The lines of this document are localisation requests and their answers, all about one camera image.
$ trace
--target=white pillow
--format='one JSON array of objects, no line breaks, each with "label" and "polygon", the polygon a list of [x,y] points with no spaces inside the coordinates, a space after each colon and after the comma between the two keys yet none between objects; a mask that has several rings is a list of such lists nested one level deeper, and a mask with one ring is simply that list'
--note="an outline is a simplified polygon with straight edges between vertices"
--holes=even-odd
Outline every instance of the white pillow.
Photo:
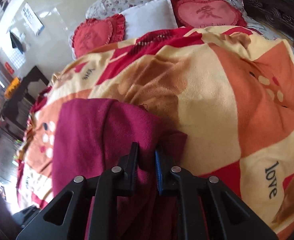
[{"label": "white pillow", "polygon": [[153,0],[121,13],[125,19],[124,39],[139,38],[156,30],[178,28],[170,0]]}]

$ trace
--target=bed frame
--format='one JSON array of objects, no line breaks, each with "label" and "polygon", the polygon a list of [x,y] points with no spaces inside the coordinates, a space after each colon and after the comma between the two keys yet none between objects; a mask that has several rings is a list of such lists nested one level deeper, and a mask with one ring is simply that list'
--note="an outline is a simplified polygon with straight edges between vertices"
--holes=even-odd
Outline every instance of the bed frame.
[{"label": "bed frame", "polygon": [[293,0],[243,0],[248,16],[280,31],[294,42]]}]

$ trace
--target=fleece blanket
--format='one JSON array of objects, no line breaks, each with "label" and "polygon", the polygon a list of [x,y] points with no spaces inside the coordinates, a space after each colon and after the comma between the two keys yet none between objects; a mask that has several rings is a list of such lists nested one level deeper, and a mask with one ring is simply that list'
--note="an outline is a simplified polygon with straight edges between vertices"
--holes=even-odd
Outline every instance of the fleece blanket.
[{"label": "fleece blanket", "polygon": [[56,127],[52,158],[54,195],[79,174],[92,178],[116,166],[119,158],[129,153],[131,143],[137,142],[135,194],[117,200],[115,239],[175,239],[176,198],[158,194],[155,148],[161,144],[163,152],[178,162],[186,139],[186,134],[166,128],[159,117],[143,106],[115,99],[70,100],[62,105]]},{"label": "fleece blanket", "polygon": [[22,207],[53,198],[62,104],[113,98],[144,105],[186,133],[179,164],[221,178],[280,239],[294,230],[294,55],[286,40],[234,26],[156,31],[95,49],[53,83],[34,107],[19,151]]}]

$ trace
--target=pink heart pillow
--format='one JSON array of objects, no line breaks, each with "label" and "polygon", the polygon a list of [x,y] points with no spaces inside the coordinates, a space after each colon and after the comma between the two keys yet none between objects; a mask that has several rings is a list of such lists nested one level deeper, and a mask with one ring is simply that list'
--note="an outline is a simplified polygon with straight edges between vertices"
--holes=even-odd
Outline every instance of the pink heart pillow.
[{"label": "pink heart pillow", "polygon": [[247,25],[241,12],[224,0],[172,0],[172,4],[177,21],[185,27]]},{"label": "pink heart pillow", "polygon": [[74,32],[72,47],[77,58],[94,48],[123,40],[125,18],[115,14],[103,20],[87,19]]}]

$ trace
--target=orange object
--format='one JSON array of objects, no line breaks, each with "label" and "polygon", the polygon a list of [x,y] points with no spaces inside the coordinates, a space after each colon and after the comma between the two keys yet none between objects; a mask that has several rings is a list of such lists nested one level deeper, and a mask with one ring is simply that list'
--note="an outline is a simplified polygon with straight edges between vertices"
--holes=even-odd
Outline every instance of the orange object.
[{"label": "orange object", "polygon": [[15,77],[5,91],[5,98],[10,99],[20,85],[20,79]]},{"label": "orange object", "polygon": [[13,68],[9,65],[8,62],[5,63],[5,68],[6,70],[9,72],[10,75],[12,75],[15,71],[13,70]]}]

